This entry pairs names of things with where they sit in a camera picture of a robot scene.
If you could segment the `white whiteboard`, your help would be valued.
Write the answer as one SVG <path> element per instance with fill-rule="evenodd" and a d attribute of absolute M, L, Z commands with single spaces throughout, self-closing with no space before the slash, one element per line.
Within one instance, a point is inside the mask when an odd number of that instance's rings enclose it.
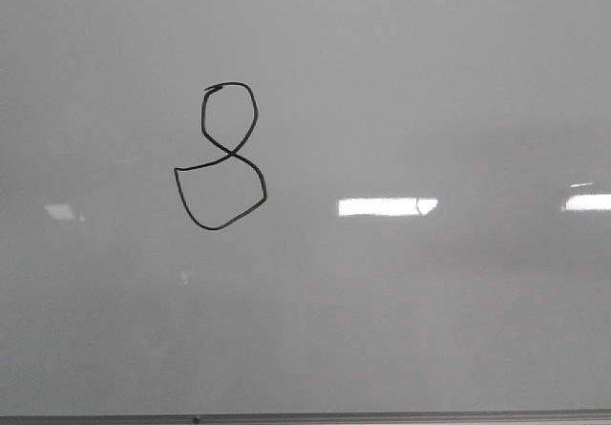
<path fill-rule="evenodd" d="M 606 409 L 610 0 L 1 0 L 1 412 Z"/>

